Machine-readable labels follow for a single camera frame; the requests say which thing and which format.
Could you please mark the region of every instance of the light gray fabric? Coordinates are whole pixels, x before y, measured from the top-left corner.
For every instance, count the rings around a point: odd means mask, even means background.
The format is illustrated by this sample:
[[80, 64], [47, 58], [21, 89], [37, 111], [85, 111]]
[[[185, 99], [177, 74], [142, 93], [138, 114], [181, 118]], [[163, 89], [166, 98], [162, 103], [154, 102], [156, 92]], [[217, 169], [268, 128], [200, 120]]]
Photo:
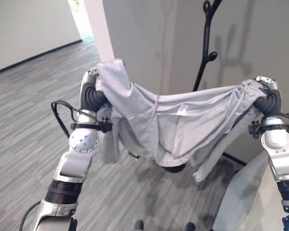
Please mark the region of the light gray fabric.
[[[159, 96], [131, 83], [121, 60], [100, 63], [97, 68], [100, 87], [112, 106], [113, 137], [108, 137], [114, 143], [112, 155], [120, 156], [121, 141], [130, 152], [154, 157], [163, 167], [178, 166], [192, 158], [198, 170], [196, 180], [206, 177], [242, 127], [258, 117], [252, 103], [265, 96], [259, 89], [262, 85], [254, 80], [238, 86]], [[227, 138], [225, 134], [249, 108], [243, 122]]]

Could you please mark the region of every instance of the garment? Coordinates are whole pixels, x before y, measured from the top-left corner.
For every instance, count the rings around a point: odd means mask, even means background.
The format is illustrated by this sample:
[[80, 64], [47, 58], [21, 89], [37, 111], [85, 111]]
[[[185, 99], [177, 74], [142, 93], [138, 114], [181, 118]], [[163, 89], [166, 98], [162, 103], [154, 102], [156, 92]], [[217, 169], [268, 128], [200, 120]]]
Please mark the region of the garment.
[[191, 159], [196, 181], [206, 177], [242, 128], [247, 130], [247, 125], [260, 115], [252, 103], [265, 97], [260, 90], [263, 86], [254, 80], [238, 86], [159, 96], [131, 83], [121, 60], [99, 63], [97, 68], [100, 88], [111, 104], [113, 123], [112, 134], [102, 137], [108, 141], [101, 143], [108, 145], [101, 146], [101, 151], [107, 148], [118, 159], [121, 142], [130, 152], [153, 157], [162, 167], [178, 166]]

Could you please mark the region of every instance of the gray carpet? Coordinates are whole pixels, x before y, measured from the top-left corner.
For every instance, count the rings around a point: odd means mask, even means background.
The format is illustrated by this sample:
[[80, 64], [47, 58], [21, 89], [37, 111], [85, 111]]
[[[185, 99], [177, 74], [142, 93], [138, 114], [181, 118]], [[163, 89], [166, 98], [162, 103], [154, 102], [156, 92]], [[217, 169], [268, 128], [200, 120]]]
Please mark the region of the gray carpet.
[[[0, 231], [18, 230], [24, 212], [45, 196], [68, 141], [50, 102], [77, 106], [83, 73], [95, 66], [92, 38], [0, 74]], [[68, 124], [68, 111], [61, 110]], [[193, 168], [166, 172], [153, 161], [131, 156], [105, 164], [93, 158], [79, 197], [79, 231], [128, 231], [143, 219], [147, 231], [181, 231], [187, 222], [208, 231], [237, 163], [222, 157], [200, 185]], [[25, 225], [28, 230], [33, 216]]]

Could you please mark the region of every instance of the robotic arm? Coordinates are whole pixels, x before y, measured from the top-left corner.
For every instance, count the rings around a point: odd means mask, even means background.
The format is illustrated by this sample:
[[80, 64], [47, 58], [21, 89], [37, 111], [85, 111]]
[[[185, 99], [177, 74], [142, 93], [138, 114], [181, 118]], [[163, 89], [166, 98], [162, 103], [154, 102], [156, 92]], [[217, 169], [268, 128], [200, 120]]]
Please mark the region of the robotic arm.
[[[80, 110], [63, 101], [52, 103], [55, 116], [69, 137], [69, 149], [62, 155], [46, 197], [39, 204], [32, 231], [76, 230], [77, 220], [72, 216], [76, 212], [78, 196], [87, 177], [92, 157], [96, 154], [97, 130], [103, 132], [111, 130], [111, 123], [108, 123], [108, 120], [97, 120], [97, 111], [106, 103], [104, 94], [95, 90], [97, 76], [96, 68], [84, 74], [80, 90]], [[74, 131], [70, 135], [56, 110], [57, 104], [69, 107], [72, 118], [72, 111], [78, 112], [77, 119], [73, 118], [75, 123], [71, 127]]]
[[[267, 86], [268, 94], [254, 103], [264, 113], [262, 122], [254, 122], [249, 129], [255, 138], [263, 133], [261, 143], [269, 155], [269, 166], [281, 193], [284, 211], [289, 213], [289, 125], [280, 119], [280, 116], [289, 118], [289, 115], [281, 113], [281, 97], [276, 81], [266, 77], [257, 77], [256, 81]], [[289, 216], [282, 221], [284, 231], [289, 231]]]

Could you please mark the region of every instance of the coat rack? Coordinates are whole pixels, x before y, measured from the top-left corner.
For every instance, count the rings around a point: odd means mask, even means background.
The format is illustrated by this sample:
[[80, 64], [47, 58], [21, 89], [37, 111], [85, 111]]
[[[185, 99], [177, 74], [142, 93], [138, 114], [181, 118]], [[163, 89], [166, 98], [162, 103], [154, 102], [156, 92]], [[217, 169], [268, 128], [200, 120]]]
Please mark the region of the coat rack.
[[203, 36], [203, 50], [202, 50], [202, 61], [201, 65], [198, 71], [197, 79], [194, 85], [193, 91], [197, 91], [202, 74], [204, 72], [204, 69], [206, 68], [206, 65], [208, 62], [214, 61], [217, 57], [217, 52], [213, 51], [209, 55], [209, 40], [210, 40], [210, 27], [212, 18], [218, 8], [218, 6], [221, 4], [222, 0], [215, 0], [214, 3], [211, 5], [210, 1], [206, 0], [203, 3], [203, 11], [206, 14], [206, 23], [204, 26], [204, 36]]

